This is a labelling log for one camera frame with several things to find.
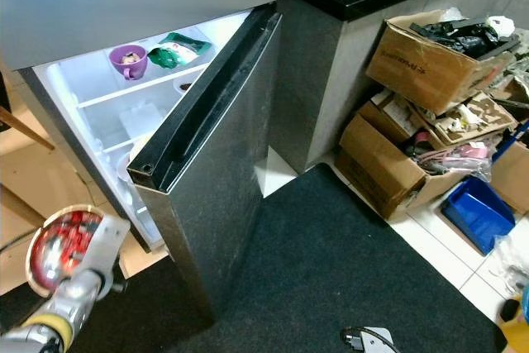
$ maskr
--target purple cup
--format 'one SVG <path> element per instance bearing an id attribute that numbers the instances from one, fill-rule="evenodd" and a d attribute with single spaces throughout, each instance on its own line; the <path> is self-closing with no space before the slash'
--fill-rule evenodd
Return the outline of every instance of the purple cup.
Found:
<path id="1" fill-rule="evenodd" d="M 136 53 L 140 57 L 139 61 L 132 64 L 122 64 L 123 56 L 129 53 Z M 108 56 L 114 68 L 125 76 L 126 80 L 141 79 L 147 69 L 147 50 L 140 45 L 122 45 L 116 47 Z"/>

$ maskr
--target blue plastic bin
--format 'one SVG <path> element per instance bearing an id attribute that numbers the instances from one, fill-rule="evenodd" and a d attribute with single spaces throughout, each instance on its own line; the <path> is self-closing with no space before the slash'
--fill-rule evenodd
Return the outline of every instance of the blue plastic bin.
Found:
<path id="1" fill-rule="evenodd" d="M 481 179 L 465 180 L 443 203 L 441 212 L 487 255 L 495 236 L 505 236 L 514 227 L 511 209 Z"/>

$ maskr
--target blue handle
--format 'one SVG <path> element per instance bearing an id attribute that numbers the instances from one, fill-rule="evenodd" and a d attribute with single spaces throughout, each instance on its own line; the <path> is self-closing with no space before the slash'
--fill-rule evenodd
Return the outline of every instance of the blue handle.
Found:
<path id="1" fill-rule="evenodd" d="M 498 151 L 493 155 L 493 163 L 499 159 L 501 155 L 505 153 L 507 149 L 511 147 L 514 142 L 518 141 L 522 136 L 526 133 L 526 131 L 529 130 L 529 120 L 527 120 L 525 123 L 521 124 L 514 134 L 511 135 L 511 137 L 508 139 L 507 142 L 505 142 Z"/>

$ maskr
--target floor mat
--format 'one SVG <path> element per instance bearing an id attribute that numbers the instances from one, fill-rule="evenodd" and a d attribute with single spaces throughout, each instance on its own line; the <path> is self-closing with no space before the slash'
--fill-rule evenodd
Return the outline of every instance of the floor mat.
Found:
<path id="1" fill-rule="evenodd" d="M 350 351 L 339 338 L 346 326 L 388 328 L 402 353 L 505 346 L 499 329 L 326 165 L 264 200 L 225 313 L 193 334 L 200 322 L 165 259 L 98 303 L 69 351 L 339 353 Z"/>

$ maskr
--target cardboard box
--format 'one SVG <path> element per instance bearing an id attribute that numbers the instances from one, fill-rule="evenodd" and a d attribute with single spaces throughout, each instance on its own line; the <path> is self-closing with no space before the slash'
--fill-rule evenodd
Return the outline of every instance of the cardboard box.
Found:
<path id="1" fill-rule="evenodd" d="M 491 95 L 494 98 L 508 99 L 510 101 L 529 105 L 529 98 L 527 97 L 526 90 L 514 79 L 513 75 L 510 75 L 510 79 L 506 79 L 506 84 L 503 87 L 492 91 Z M 505 107 L 505 109 L 507 109 L 519 122 L 523 122 L 529 118 L 529 109 L 509 106 L 506 104 L 503 104 L 503 107 Z"/>
<path id="2" fill-rule="evenodd" d="M 509 206 L 529 211 L 529 149 L 519 142 L 511 146 L 493 166 L 494 190 Z"/>
<path id="3" fill-rule="evenodd" d="M 344 131 L 336 167 L 385 218 L 401 204 L 413 208 L 442 195 L 464 175 L 430 176 L 356 115 Z"/>
<path id="4" fill-rule="evenodd" d="M 407 101 L 388 90 L 371 98 L 358 114 L 395 145 L 401 145 L 418 131 L 410 121 L 412 112 Z"/>
<path id="5" fill-rule="evenodd" d="M 481 141 L 501 134 L 508 127 L 516 126 L 516 121 L 510 113 L 485 93 L 474 96 L 467 107 L 488 124 L 473 131 L 448 132 L 443 130 L 440 123 L 433 126 L 412 104 L 409 104 L 412 112 L 410 122 L 428 131 L 428 141 L 435 150 L 454 148 L 470 141 Z"/>
<path id="6" fill-rule="evenodd" d="M 486 88 L 512 58 L 503 53 L 484 61 L 430 41 L 409 27 L 436 23 L 444 10 L 387 20 L 367 75 L 436 115 Z"/>

